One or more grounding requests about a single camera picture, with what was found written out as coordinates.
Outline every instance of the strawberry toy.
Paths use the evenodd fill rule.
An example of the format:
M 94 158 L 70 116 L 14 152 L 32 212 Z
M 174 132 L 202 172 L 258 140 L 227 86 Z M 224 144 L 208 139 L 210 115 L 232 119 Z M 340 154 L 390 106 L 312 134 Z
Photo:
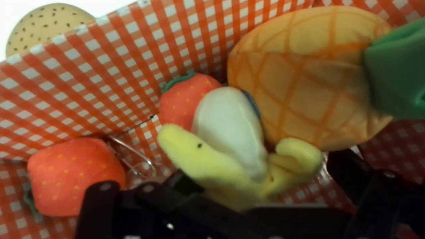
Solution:
M 215 78 L 199 73 L 171 79 L 162 88 L 165 92 L 158 108 L 161 122 L 191 130 L 198 103 L 216 87 L 220 87 L 220 83 Z
M 98 138 L 74 138 L 42 148 L 28 160 L 32 196 L 48 216 L 80 213 L 85 189 L 102 180 L 125 187 L 125 171 L 107 144 Z

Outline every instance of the checkered cloth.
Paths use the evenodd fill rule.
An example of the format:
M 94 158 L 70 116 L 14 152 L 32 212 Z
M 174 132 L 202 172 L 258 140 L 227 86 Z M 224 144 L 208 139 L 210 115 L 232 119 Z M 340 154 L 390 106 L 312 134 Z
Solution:
M 21 159 L 72 136 L 118 134 L 153 158 L 161 176 L 170 175 L 155 142 L 161 85 L 190 70 L 226 79 L 226 54 L 250 29 L 288 10 L 329 4 L 357 5 L 394 25 L 425 14 L 422 0 L 139 0 L 1 62 L 0 237 L 70 237 L 76 225 L 76 219 L 44 217 L 22 203 L 28 177 Z M 373 166 L 420 180 L 424 135 L 424 122 L 397 122 L 361 150 Z M 327 171 L 283 201 L 352 208 Z

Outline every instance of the stuffed toy fruit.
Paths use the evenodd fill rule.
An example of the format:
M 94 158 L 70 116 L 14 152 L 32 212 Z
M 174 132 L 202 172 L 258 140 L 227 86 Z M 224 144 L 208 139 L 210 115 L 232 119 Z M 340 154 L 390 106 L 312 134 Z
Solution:
M 16 23 L 8 39 L 6 55 L 25 51 L 91 21 L 94 17 L 90 13 L 74 5 L 62 2 L 41 5 Z
M 158 143 L 176 167 L 206 188 L 206 196 L 238 211 L 273 200 L 311 179 L 323 164 L 320 150 L 299 139 L 285 139 L 277 143 L 279 152 L 268 155 L 268 173 L 255 181 L 238 159 L 176 124 L 163 124 Z
M 48 216 L 80 213 L 85 189 L 102 180 L 126 185 L 125 169 L 98 138 L 74 138 L 33 154 L 28 172 L 36 208 Z
M 366 142 L 393 118 L 373 107 L 364 50 L 390 31 L 350 6 L 293 10 L 248 31 L 228 55 L 228 85 L 248 91 L 264 139 L 303 139 L 323 151 Z
M 190 130 L 199 100 L 219 86 L 215 78 L 199 73 L 171 79 L 163 86 L 165 92 L 159 98 L 161 123 L 175 123 Z
M 239 160 L 254 180 L 265 176 L 263 128 L 248 98 L 235 87 L 218 87 L 198 104 L 192 130 L 215 150 Z

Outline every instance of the crosshatch pattern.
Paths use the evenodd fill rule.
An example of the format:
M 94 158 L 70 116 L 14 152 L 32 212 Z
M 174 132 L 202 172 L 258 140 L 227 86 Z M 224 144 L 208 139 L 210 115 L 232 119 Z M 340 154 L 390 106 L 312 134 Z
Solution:
M 344 21 L 343 15 L 349 15 L 350 21 L 362 25 L 362 30 L 370 33 L 354 33 L 353 29 L 358 42 L 341 41 L 336 31 L 352 27 L 349 22 L 344 26 L 337 23 Z M 360 65 L 361 51 L 369 43 L 368 41 L 378 38 L 385 29 L 388 30 L 385 21 L 369 15 L 364 10 L 352 8 L 328 8 L 320 14 L 295 11 L 280 18 L 279 23 L 284 30 L 268 25 L 268 27 L 255 29 L 250 38 L 239 41 L 228 59 L 228 79 L 231 85 L 250 91 L 259 108 L 275 108 L 264 110 L 261 114 L 268 140 L 276 143 L 285 136 L 297 136 L 328 150 L 336 140 L 362 142 L 390 120 L 390 116 L 369 110 L 365 91 L 344 91 L 348 86 L 365 87 L 364 81 L 360 79 L 365 78 L 364 70 L 333 63 L 335 61 L 345 62 L 346 59 L 341 58 L 349 55 L 348 65 Z M 304 29 L 312 22 L 320 22 L 320 30 L 328 31 L 327 38 L 332 38 L 323 39 L 317 35 L 325 43 L 319 47 L 319 51 L 308 46 L 300 49 L 300 39 L 296 37 L 300 35 L 297 29 Z M 333 73 L 331 77 L 320 75 L 317 69 L 332 69 Z M 284 79 L 280 79 L 276 71 L 281 71 Z M 316 108 L 305 110 L 305 100 L 315 102 Z M 348 110 L 354 110 L 356 116 L 348 114 Z
M 309 5 L 143 0 L 10 57 L 0 65 L 0 158 L 133 127 L 155 112 L 162 82 L 192 69 L 223 78 L 246 31 Z
M 54 142 L 91 132 L 118 134 L 153 158 L 161 176 L 171 173 L 173 166 L 155 142 L 159 86 L 187 70 L 226 79 L 228 50 L 255 25 L 312 4 L 357 5 L 393 25 L 425 14 L 421 0 L 365 2 L 139 0 L 1 62 L 0 237 L 72 237 L 74 217 L 42 217 L 22 203 L 28 183 L 22 159 Z M 392 14 L 393 5 L 401 10 Z M 420 181 L 425 173 L 424 135 L 424 120 L 396 122 L 360 147 L 372 166 Z M 325 169 L 281 200 L 352 208 Z

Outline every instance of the pineapple toy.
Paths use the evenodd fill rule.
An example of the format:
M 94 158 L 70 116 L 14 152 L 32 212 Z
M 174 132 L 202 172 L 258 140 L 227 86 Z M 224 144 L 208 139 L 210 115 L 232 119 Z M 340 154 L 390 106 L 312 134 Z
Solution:
M 408 30 L 397 30 L 414 31 L 410 27 L 418 26 L 404 27 Z M 346 148 L 376 135 L 394 115 L 425 115 L 406 95 L 425 91 L 420 79 L 424 70 L 417 69 L 424 65 L 422 55 L 413 57 L 418 62 L 410 74 L 420 75 L 409 78 L 414 83 L 404 83 L 409 90 L 393 91 L 406 79 L 393 73 L 417 54 L 413 47 L 424 47 L 410 43 L 402 58 L 392 57 L 393 41 L 398 51 L 410 42 L 400 39 L 408 33 L 397 30 L 373 13 L 350 6 L 287 13 L 259 25 L 235 45 L 228 55 L 228 83 L 255 99 L 268 144 L 292 136 L 323 151 Z

